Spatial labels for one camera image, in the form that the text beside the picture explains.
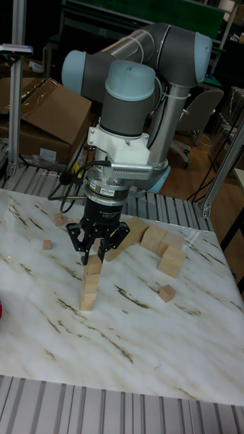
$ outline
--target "wire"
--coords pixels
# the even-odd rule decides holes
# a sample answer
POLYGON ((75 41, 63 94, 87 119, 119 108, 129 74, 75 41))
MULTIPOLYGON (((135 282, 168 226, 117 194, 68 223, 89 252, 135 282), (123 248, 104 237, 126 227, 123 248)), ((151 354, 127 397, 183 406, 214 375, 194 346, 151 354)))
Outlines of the wire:
MULTIPOLYGON (((101 113, 101 110, 102 110, 102 105, 99 107, 99 111, 98 111, 98 113, 96 113, 95 116, 94 116, 94 118, 92 119, 91 127, 93 127, 94 125, 97 124, 97 122, 98 122, 98 118, 99 118, 100 113, 101 113)), ((80 156, 80 154, 81 154, 81 151, 83 150, 83 147, 84 147, 85 141, 87 140, 87 136, 88 136, 88 130, 87 130, 85 136, 83 137, 83 140, 82 140, 82 143, 81 143, 80 149, 78 150, 78 152, 77 152, 77 154, 75 155, 75 158, 74 158, 74 160, 73 160, 71 166, 70 166, 69 169, 68 169, 68 173, 70 173, 70 172, 72 171, 72 169, 73 169, 75 163, 77 162, 77 160, 78 160, 78 158, 79 158, 79 156, 80 156)))
POLYGON ((110 162, 109 161, 105 161, 105 160, 101 160, 101 161, 91 161, 90 163, 84 164, 83 166, 81 166, 79 168, 79 170, 77 170, 77 172, 75 174, 73 174, 72 181, 70 182, 70 184, 69 184, 69 186, 68 186, 68 188, 67 188, 67 190, 66 190, 66 192, 65 192, 65 194, 63 196, 55 196, 54 197, 55 193, 57 193, 58 189, 61 187, 61 185, 63 185, 63 184, 61 184, 61 182, 59 182, 58 186, 48 196, 48 200, 49 201, 57 201, 57 200, 61 200, 62 201, 62 203, 60 205, 60 212, 62 212, 63 214, 67 213, 72 208, 72 206, 75 203, 76 199, 73 199, 72 202, 71 202, 71 204, 68 206, 68 208, 66 210, 64 210, 64 205, 66 203, 68 194, 70 193, 70 190, 72 189, 73 185, 74 184, 78 184, 78 189, 76 191, 76 196, 77 196, 79 194, 79 190, 81 188, 81 185, 83 184, 83 179, 82 178, 81 179, 78 178, 78 175, 82 171, 85 172, 85 170, 89 166, 93 166, 93 165, 110 166, 110 162))
POLYGON ((237 122, 238 122, 240 116, 241 116, 241 113, 240 113, 239 116, 237 117, 237 119, 236 119, 234 125, 231 127, 231 129, 230 129, 229 133, 227 134, 227 136, 225 137, 225 139, 224 139, 224 141, 223 141, 221 147, 219 148, 218 152, 216 153, 216 156, 214 157, 214 159, 213 159, 213 161, 212 161, 212 163, 211 163, 211 165, 210 165, 210 167, 209 167, 209 169, 208 169, 208 171, 207 171, 207 173, 206 173, 206 175, 205 175, 203 181, 201 182, 200 187, 198 188, 197 191, 195 191, 191 196, 189 196, 189 197, 186 199, 187 201, 188 201, 192 196, 194 196, 193 199, 192 199, 192 202, 194 202, 195 199, 196 199, 196 197, 197 197, 197 195, 199 194, 199 191, 203 190, 205 187, 207 187, 207 185, 209 185, 209 183, 211 184, 211 182, 213 182, 213 180, 214 180, 215 177, 214 177, 214 178, 213 178, 213 179, 212 179, 208 184, 206 184, 205 186, 203 186, 203 185, 204 185, 204 182, 206 181, 207 177, 209 176, 210 171, 211 171, 212 168, 214 167, 214 163, 216 162, 216 160, 217 160, 219 154, 222 152, 222 149, 224 148, 226 142, 228 141, 228 138, 230 137, 232 131, 234 130, 235 125, 237 124, 237 122))
MULTIPOLYGON (((228 175, 229 175, 229 173, 232 172, 232 170, 233 170, 234 167, 236 166, 236 164, 237 164, 239 158, 240 158, 240 155, 237 155, 237 158, 235 159, 235 162, 232 164, 232 166, 231 166, 231 168, 230 168, 230 170, 229 170, 229 172, 228 172, 228 175)), ((207 187, 209 184, 211 184, 211 183, 214 181, 214 178, 215 178, 215 176, 213 177, 213 179, 211 179, 211 181, 209 181, 209 182, 208 182, 208 183, 203 187, 203 189, 204 189, 205 187, 207 187)), ((206 195, 203 195, 203 196, 201 196, 200 198, 196 199, 195 201, 198 202, 198 201, 204 199, 205 196, 206 196, 206 195)))
MULTIPOLYGON (((98 118, 99 118, 99 116, 100 116, 101 108, 102 108, 102 105, 101 105, 101 107, 99 107, 99 111, 98 111, 98 113, 96 113, 95 116, 94 116, 94 118, 92 119, 91 126, 94 126, 94 125, 97 124, 97 122, 98 122, 98 118)), ((81 151, 83 150, 83 147, 84 147, 84 145, 85 145, 85 141, 87 140, 87 135, 88 135, 88 131, 87 131, 86 134, 84 135, 84 137, 83 137, 83 139, 82 139, 82 142, 81 142, 81 146, 80 146, 80 148, 79 148, 77 154, 75 155, 75 158, 74 158, 74 160, 73 160, 71 166, 69 167, 69 169, 68 169, 68 171, 67 171, 68 174, 71 173, 72 168, 74 167, 75 163, 77 162, 77 160, 78 160, 78 158, 79 158, 79 155, 81 154, 81 151)), ((61 182, 58 183, 58 185, 57 185, 57 187, 54 189, 54 191, 52 191, 52 192, 49 194, 49 196, 48 196, 48 200, 50 200, 50 201, 61 200, 61 201, 62 201, 62 200, 65 198, 65 195, 64 195, 64 196, 55 196, 55 197, 54 197, 55 193, 57 193, 57 191, 59 190, 59 188, 60 188, 62 185, 63 185, 63 184, 61 184, 61 182)), ((78 188, 77 188, 76 196, 79 194, 79 190, 80 190, 80 188, 81 188, 81 185, 79 185, 78 188)))
MULTIPOLYGON (((208 138, 208 140, 212 143, 211 138, 209 136, 207 136, 207 134, 202 134, 201 137, 208 138)), ((211 147, 211 144, 207 144, 207 143, 203 143, 203 142, 199 142, 199 143, 204 144, 204 146, 207 146, 208 148, 211 147)))
POLYGON ((149 144, 148 149, 150 149, 152 147, 152 145, 155 143, 155 140, 157 139, 157 136, 159 134, 159 131, 160 131, 160 128, 161 128, 161 125, 162 125, 162 122, 163 122, 163 118, 164 118, 165 110, 166 110, 166 106, 167 106, 167 95, 166 95, 167 91, 168 91, 168 84, 165 84, 165 95, 162 98, 162 101, 161 101, 161 103, 160 103, 160 105, 159 105, 159 107, 157 109, 157 110, 159 110, 160 107, 161 107, 161 105, 164 104, 163 110, 162 110, 162 114, 161 114, 161 118, 160 118, 159 124, 157 126, 157 130, 156 130, 156 133, 154 135, 154 138, 153 138, 152 142, 149 144))

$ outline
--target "sticker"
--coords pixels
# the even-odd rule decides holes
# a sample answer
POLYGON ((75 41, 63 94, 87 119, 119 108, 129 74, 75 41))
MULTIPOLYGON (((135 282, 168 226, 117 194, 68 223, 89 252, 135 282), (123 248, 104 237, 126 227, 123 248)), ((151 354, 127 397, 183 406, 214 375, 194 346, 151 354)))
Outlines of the sticker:
POLYGON ((57 155, 57 152, 55 152, 55 151, 51 151, 50 149, 40 148, 40 156, 43 158, 46 158, 47 160, 51 161, 52 163, 56 162, 56 155, 57 155))
POLYGON ((109 190, 109 189, 101 189, 100 193, 101 193, 101 195, 106 195, 106 196, 114 196, 115 195, 115 191, 109 190))

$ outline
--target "chair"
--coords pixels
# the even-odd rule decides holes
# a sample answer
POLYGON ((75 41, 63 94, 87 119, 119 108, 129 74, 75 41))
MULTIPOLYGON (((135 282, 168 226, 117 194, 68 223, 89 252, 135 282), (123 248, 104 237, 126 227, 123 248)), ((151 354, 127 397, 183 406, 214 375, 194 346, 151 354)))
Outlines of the chair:
MULTIPOLYGON (((193 102, 190 103, 187 109, 182 111, 176 131, 198 130, 199 133, 194 143, 194 145, 197 146, 210 116, 215 113, 215 108, 223 98, 223 95, 224 92, 220 89, 205 90, 199 94, 193 102)), ((187 168, 187 154, 190 152, 190 147, 178 140, 173 140, 170 147, 175 149, 175 151, 182 156, 184 160, 183 167, 187 168)))

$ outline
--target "wooden floor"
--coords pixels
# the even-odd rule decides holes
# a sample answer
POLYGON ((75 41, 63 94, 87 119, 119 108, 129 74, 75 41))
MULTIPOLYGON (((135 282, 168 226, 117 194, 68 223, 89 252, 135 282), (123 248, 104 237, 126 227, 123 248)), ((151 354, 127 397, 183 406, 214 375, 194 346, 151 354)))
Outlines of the wooden floor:
MULTIPOLYGON (((163 185, 160 194, 187 199, 195 192, 203 180, 207 170, 210 167, 210 160, 207 155, 209 147, 200 144, 193 146, 194 140, 191 137, 176 136, 176 139, 192 146, 189 154, 188 168, 182 167, 182 158, 174 150, 169 150, 167 156, 171 166, 171 172, 167 181, 163 185)), ((202 142, 209 144, 207 138, 202 138, 202 142)), ((214 169, 208 180, 215 175, 214 169)), ((221 242, 244 206, 244 194, 235 179, 227 178, 216 197, 211 209, 211 222, 221 242)), ((240 231, 235 235, 227 249, 225 250, 226 259, 237 274, 237 282, 244 274, 244 238, 240 231)))

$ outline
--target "marble surface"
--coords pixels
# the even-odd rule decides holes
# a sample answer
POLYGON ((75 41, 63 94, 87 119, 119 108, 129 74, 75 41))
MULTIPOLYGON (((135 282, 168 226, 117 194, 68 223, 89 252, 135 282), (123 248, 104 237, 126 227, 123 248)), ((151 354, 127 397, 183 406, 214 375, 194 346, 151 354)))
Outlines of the marble surface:
MULTIPOLYGON (((0 374, 243 405, 243 301, 215 234, 157 222, 185 238, 178 278, 131 246, 104 261, 86 313, 80 255, 56 212, 56 202, 0 190, 0 374), (176 296, 165 304, 157 292, 168 283, 176 296)), ((75 205, 68 218, 82 213, 75 205)))

